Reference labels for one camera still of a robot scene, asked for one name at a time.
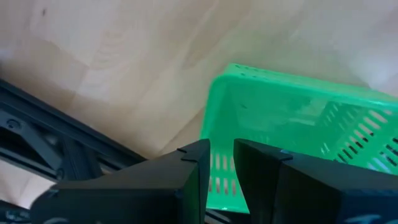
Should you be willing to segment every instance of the wooden surface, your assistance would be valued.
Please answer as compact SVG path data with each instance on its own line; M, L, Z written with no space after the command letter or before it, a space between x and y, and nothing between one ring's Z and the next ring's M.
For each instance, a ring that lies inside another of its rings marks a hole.
M155 157L198 136L208 86L231 62L397 94L397 6L0 0L1 78Z

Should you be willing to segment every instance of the black metal frame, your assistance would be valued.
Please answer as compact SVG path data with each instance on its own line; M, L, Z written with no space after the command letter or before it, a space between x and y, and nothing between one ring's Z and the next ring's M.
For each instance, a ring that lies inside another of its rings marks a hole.
M84 180L146 159L0 80L0 159L48 180ZM206 220L232 222L212 210Z

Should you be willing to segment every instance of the wooden floor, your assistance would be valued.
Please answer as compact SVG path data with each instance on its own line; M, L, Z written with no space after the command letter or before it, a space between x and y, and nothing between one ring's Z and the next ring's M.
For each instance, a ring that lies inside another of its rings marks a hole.
M231 62L398 95L395 0L0 0L1 78L148 158Z

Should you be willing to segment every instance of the black plastic part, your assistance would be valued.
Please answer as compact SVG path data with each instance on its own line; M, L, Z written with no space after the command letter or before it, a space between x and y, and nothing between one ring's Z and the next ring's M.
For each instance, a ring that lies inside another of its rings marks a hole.
M379 216L372 223L397 219L398 177L292 155L294 159L284 162L279 172L277 223L355 223L366 215Z
M18 134L31 148L34 148L53 169L61 166L62 158L31 124L0 109L0 127Z
M243 139L235 140L236 173L253 223L271 223L279 169L282 161L292 158L276 147Z
M0 200L0 223L30 223L29 211Z
M97 179L61 182L34 202L32 223L203 223L209 166L210 142L201 140Z
M254 223L398 222L394 175L245 140L234 150Z
M110 172L145 161L132 150L3 80L0 80L0 111L4 118L0 133L7 136L0 139L0 158L47 179L56 180L55 174L63 158L59 157L59 149L44 139L43 131L58 140L74 139L93 150L100 166ZM31 133L23 136L20 131L24 130L24 124ZM12 136L20 134L22 138Z
M63 164L61 170L65 173L65 177L60 177L60 179L90 180L103 175L92 149L84 147L68 137L63 139L62 149Z

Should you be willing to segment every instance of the green plastic basket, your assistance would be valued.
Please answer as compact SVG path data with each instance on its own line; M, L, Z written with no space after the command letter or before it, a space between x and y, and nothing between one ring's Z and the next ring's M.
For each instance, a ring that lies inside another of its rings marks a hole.
M248 212L236 138L397 175L397 112L397 98L377 91L231 64L211 86L201 131L211 141L207 207Z

